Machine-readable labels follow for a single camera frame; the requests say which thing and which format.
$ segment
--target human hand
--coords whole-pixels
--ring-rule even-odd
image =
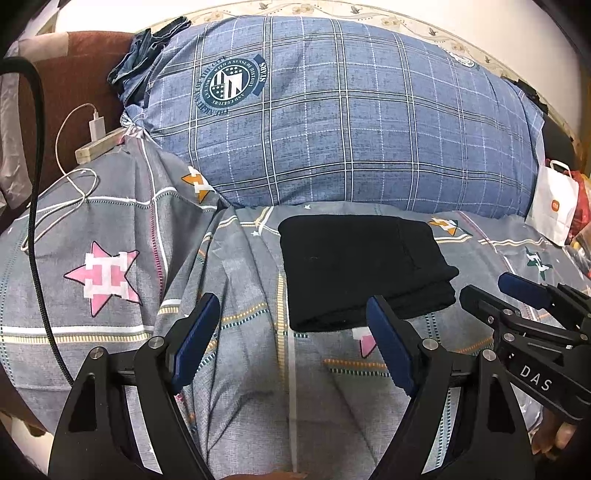
[[[230,475],[222,480],[303,480],[307,473],[272,472],[266,475]]]
[[[544,409],[544,419],[531,441],[531,451],[535,455],[542,452],[552,456],[552,447],[562,450],[573,437],[577,427],[570,423],[562,423],[556,415],[547,408]]]

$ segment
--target black towel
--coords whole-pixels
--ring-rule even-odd
[[[402,319],[452,305],[447,265],[424,222],[378,215],[290,217],[279,225],[290,326],[329,332],[366,325],[365,303],[383,295]]]

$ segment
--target power strip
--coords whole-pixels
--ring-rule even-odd
[[[76,150],[76,161],[78,162],[78,165],[88,163],[119,145],[125,130],[125,127],[118,128],[117,130],[113,130],[106,134],[103,138],[80,147]]]

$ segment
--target white plastic bag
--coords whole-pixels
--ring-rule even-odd
[[[568,175],[557,172],[554,165],[563,167]],[[579,197],[579,184],[573,180],[567,165],[557,160],[541,166],[535,185],[534,201],[525,223],[559,247],[564,246]]]

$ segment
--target brown cushion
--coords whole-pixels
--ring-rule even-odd
[[[132,34],[119,32],[70,33],[67,56],[35,62],[43,83],[46,114],[41,191],[61,177],[54,154],[56,135],[75,107],[94,104],[105,117],[107,132],[120,126],[123,107],[106,78],[129,50],[132,38]],[[32,181],[35,164],[33,96],[26,81],[19,82],[18,90],[22,144]],[[91,119],[92,108],[81,109],[70,117],[61,133],[58,153],[66,172],[77,166],[75,150],[90,141],[88,122]]]

